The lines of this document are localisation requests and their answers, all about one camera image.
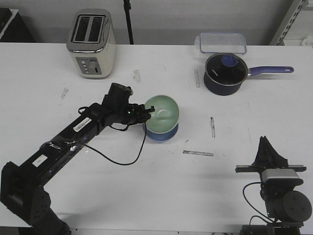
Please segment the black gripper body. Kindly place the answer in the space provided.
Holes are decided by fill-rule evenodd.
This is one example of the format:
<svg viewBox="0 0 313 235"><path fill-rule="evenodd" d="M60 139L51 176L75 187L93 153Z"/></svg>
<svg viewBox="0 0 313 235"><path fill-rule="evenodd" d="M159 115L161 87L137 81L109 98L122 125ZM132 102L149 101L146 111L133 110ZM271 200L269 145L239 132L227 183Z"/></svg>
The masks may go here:
<svg viewBox="0 0 313 235"><path fill-rule="evenodd" d="M130 104L129 98L133 94L131 87L112 83L109 92L104 96L102 106L105 108L104 125L120 123L133 125L145 123L147 113L143 104Z"/></svg>
<svg viewBox="0 0 313 235"><path fill-rule="evenodd" d="M287 168L268 168L255 165L237 165L236 173L256 172L260 176L261 196L278 196L293 191L303 184L298 172L306 171L303 165L290 165Z"/></svg>

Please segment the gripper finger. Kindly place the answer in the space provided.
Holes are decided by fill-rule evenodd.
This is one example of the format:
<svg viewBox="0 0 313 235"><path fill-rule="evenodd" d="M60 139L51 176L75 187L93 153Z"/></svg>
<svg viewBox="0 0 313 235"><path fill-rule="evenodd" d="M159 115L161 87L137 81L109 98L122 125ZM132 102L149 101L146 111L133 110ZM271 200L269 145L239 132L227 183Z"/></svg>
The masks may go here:
<svg viewBox="0 0 313 235"><path fill-rule="evenodd" d="M252 165L256 165L256 166L266 165L266 163L267 163L266 156L267 156L267 154L266 154L265 137L260 137L258 151L257 151L255 160L252 163Z"/></svg>
<svg viewBox="0 0 313 235"><path fill-rule="evenodd" d="M288 160L279 155L272 147L267 137L265 137L265 152L268 159L268 165L272 168L287 168Z"/></svg>
<svg viewBox="0 0 313 235"><path fill-rule="evenodd" d="M155 111L155 108L154 108L154 106L151 106L150 108L145 109L144 111L145 111L146 113L151 113L151 112L154 112L154 111Z"/></svg>
<svg viewBox="0 0 313 235"><path fill-rule="evenodd" d="M151 114L150 113L146 113L143 116L143 120L149 120L151 118Z"/></svg>

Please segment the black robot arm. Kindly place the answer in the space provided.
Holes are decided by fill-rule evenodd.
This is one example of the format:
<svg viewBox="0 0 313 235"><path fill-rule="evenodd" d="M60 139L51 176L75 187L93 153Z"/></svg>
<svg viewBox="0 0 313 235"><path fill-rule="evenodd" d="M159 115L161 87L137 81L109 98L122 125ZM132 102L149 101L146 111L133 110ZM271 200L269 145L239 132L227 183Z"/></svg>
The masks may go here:
<svg viewBox="0 0 313 235"><path fill-rule="evenodd" d="M87 143L107 126L127 127L145 123L155 111L153 106L130 104L131 87L112 83L101 104L79 109L79 117L51 140L43 143L20 166L8 162L1 171L0 201L30 225L33 235L69 235L67 223L51 209L44 185Z"/></svg>
<svg viewBox="0 0 313 235"><path fill-rule="evenodd" d="M266 214L256 217L265 225L243 225L242 235L298 235L313 212L312 205L303 193L294 188L303 184L298 173L306 167L290 165L279 155L266 137L260 137L256 158L251 165L237 165L237 173L256 172L260 176L260 196L265 202Z"/></svg>

